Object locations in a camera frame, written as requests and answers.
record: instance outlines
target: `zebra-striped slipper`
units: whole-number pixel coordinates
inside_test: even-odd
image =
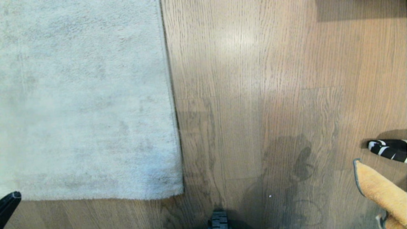
[[[379,156],[407,163],[407,140],[373,140],[369,141],[368,148]]]

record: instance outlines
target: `wood grain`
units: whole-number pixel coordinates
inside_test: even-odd
[[[23,201],[7,228],[371,228],[352,159],[407,189],[369,139],[407,138],[403,0],[163,0],[185,194]]]

